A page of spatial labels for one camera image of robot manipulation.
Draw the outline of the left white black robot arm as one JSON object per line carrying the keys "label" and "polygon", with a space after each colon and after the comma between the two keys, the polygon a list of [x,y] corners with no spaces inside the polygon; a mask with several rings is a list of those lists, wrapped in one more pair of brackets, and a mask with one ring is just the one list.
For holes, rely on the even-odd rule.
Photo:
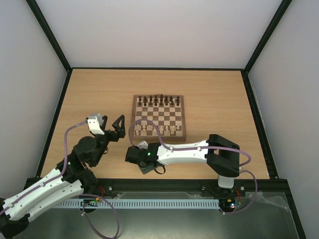
{"label": "left white black robot arm", "polygon": [[[92,194],[98,180],[91,171],[108,151],[110,142],[125,137],[125,117],[120,115],[106,130],[107,116],[92,114],[83,122],[71,126],[64,134],[64,157],[55,168],[40,180],[15,196],[0,201],[0,232],[11,239],[24,231],[42,213],[70,198]],[[90,136],[81,138],[68,151],[68,132],[87,125]]]}

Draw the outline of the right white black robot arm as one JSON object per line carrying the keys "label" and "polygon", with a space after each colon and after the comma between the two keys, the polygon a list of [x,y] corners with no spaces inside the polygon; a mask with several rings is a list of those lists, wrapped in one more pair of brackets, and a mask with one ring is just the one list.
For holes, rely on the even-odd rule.
{"label": "right white black robot arm", "polygon": [[208,140],[189,144],[161,144],[140,142],[128,148],[125,161],[136,164],[143,174],[158,167],[177,163],[207,164],[218,174],[217,189],[223,195],[235,189],[239,176],[240,146],[217,134]]}

